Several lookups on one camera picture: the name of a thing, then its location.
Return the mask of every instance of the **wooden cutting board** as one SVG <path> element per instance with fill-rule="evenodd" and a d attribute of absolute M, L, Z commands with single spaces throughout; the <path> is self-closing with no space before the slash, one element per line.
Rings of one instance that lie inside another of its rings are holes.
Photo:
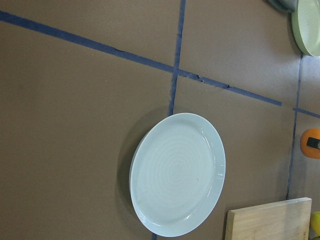
<path fill-rule="evenodd" d="M 225 240 L 308 240 L 311 201 L 304 197 L 230 210 Z"/>

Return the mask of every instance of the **dark green cloth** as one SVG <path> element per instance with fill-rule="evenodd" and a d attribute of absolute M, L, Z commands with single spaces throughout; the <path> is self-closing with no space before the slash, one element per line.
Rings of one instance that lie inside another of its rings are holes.
<path fill-rule="evenodd" d="M 298 0 L 267 0 L 277 10 L 292 13 L 297 9 Z"/>

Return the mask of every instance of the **blue tape line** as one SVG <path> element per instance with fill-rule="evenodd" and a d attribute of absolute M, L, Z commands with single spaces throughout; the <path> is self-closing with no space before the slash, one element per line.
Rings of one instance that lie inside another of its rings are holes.
<path fill-rule="evenodd" d="M 177 91 L 177 80 L 178 80 L 178 72 L 179 72 L 179 64 L 180 64 L 180 53 L 181 53 L 181 45 L 182 45 L 182 31 L 184 29 L 184 20 L 185 20 L 185 9 L 186 9 L 186 0 L 181 0 L 179 23 L 178 23 L 178 34 L 176 37 L 176 44 L 175 44 L 174 66 L 173 66 L 173 72 L 172 72 L 171 101 L 169 103 L 169 111 L 168 111 L 169 116 L 174 114 L 175 98 L 176 98 L 176 91 Z"/>
<path fill-rule="evenodd" d="M 226 90 L 232 91 L 234 93 L 241 94 L 241 95 L 253 98 L 253 99 L 258 99 L 258 100 L 261 100 L 263 102 L 267 102 L 267 103 L 270 103 L 270 104 L 273 104 L 273 105 L 282 106 L 282 102 L 280 102 L 280 101 L 271 99 L 271 98 L 266 97 L 266 96 L 261 96 L 259 94 L 253 93 L 251 91 L 243 90 L 243 89 L 235 87 L 235 86 L 230 86 L 230 85 L 228 85 L 226 83 L 223 83 L 223 82 L 220 82 L 220 81 L 216 81 L 216 80 L 213 80 L 213 79 L 209 79 L 207 77 L 199 77 L 197 74 L 194 74 L 192 72 L 188 72 L 188 71 L 180 69 L 178 71 L 178 74 L 180 76 L 182 76 L 182 77 L 186 77 L 186 78 L 189 78 L 189 79 L 192 79 L 192 80 L 196 80 L 196 81 L 201 82 L 201 83 L 205 83 L 205 84 L 209 84 L 209 85 L 212 85 L 212 86 L 215 86 L 215 87 L 226 89 Z"/>
<path fill-rule="evenodd" d="M 302 74 L 302 58 L 303 53 L 300 52 L 300 62 L 299 62 L 299 72 L 298 72 L 298 89 L 296 91 L 296 100 L 295 100 L 295 109 L 299 109 L 299 99 L 300 99 L 300 85 L 301 85 L 301 74 Z M 292 131 L 292 143 L 291 143 L 291 155 L 290 155 L 290 163 L 289 163 L 289 176 L 288 176 L 288 186 L 286 191 L 286 199 L 289 199 L 290 196 L 290 187 L 292 181 L 292 166 L 294 163 L 294 152 L 295 152 L 295 140 L 296 140 L 296 128 L 297 128 L 297 118 L 298 111 L 294 112 L 294 123 L 293 123 L 293 131 Z"/>
<path fill-rule="evenodd" d="M 317 119 L 320 119 L 320 114 L 317 114 L 317 113 L 314 113 L 314 112 L 311 112 L 311 111 L 307 111 L 307 110 L 304 110 L 304 109 L 301 109 L 301 108 L 297 108 L 297 107 L 295 107 L 293 110 L 298 112 L 298 113 L 306 114 L 306 115 L 309 115 L 311 117 L 315 117 Z"/>
<path fill-rule="evenodd" d="M 157 234 L 152 233 L 152 238 L 151 238 L 151 240 L 157 240 Z"/>
<path fill-rule="evenodd" d="M 22 28 L 26 28 L 29 30 L 33 30 L 42 34 L 50 35 L 58 39 L 66 40 L 74 44 L 78 44 L 84 47 L 98 50 L 107 54 L 111 54 L 123 59 L 127 59 L 130 61 L 139 63 L 139 64 L 147 65 L 149 67 L 153 67 L 153 68 L 160 69 L 170 73 L 173 72 L 173 67 L 167 64 L 154 61 L 146 57 L 139 56 L 127 51 L 121 51 L 112 46 L 108 46 L 82 36 L 78 36 L 78 35 L 75 35 L 66 31 L 62 31 L 48 25 L 44 25 L 32 20 L 28 20 L 16 15 L 10 14 L 8 12 L 0 11 L 0 21 L 13 24 Z"/>

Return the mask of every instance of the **orange object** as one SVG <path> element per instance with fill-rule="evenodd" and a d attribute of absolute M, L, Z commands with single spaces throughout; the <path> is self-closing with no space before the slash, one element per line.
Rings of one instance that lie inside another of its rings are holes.
<path fill-rule="evenodd" d="M 300 139 L 301 152 L 308 158 L 320 159 L 320 129 L 306 130 Z"/>

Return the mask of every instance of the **orange round object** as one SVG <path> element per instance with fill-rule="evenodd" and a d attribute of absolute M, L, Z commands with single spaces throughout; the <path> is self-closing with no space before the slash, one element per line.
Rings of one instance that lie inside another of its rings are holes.
<path fill-rule="evenodd" d="M 320 159 L 320 149 L 307 145 L 309 138 L 320 141 L 320 129 L 310 128 L 301 135 L 300 139 L 301 152 L 308 158 Z"/>

